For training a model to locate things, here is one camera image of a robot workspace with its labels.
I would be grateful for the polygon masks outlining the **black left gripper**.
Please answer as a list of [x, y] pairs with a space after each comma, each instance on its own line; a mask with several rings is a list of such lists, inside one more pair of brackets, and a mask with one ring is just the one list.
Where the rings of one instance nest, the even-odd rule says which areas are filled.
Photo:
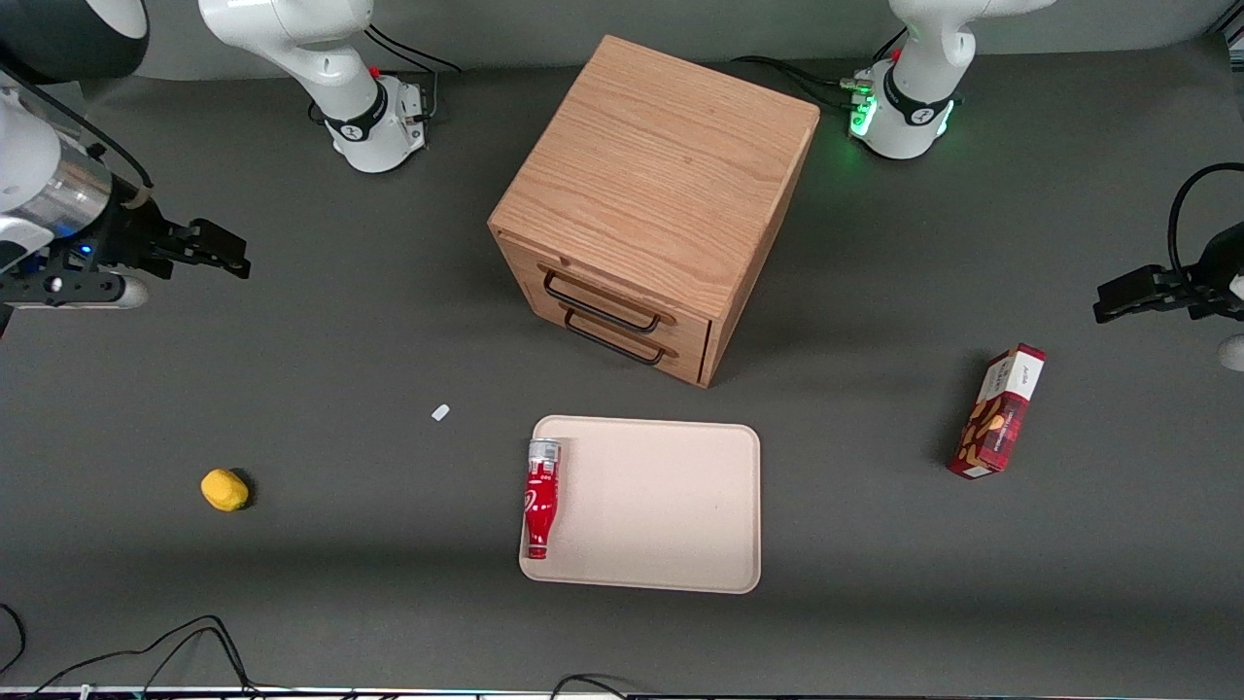
[[1243, 320], [1243, 223], [1215, 234], [1195, 264], [1183, 266], [1193, 288], [1193, 301], [1186, 298], [1186, 283], [1179, 274], [1162, 265], [1147, 264], [1117, 276], [1097, 288], [1093, 322], [1107, 325], [1123, 316], [1146, 311], [1188, 307], [1191, 320], [1209, 316]]

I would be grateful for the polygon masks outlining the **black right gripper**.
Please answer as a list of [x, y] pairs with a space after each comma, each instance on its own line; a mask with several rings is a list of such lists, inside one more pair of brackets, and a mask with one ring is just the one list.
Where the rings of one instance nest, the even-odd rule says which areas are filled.
[[128, 267], [169, 280], [177, 264], [192, 264], [250, 279], [253, 264], [245, 259], [244, 239], [209, 219], [192, 219], [187, 242], [175, 235], [179, 229], [163, 218], [154, 201], [129, 209], [119, 196], [111, 196], [90, 225], [90, 270]]

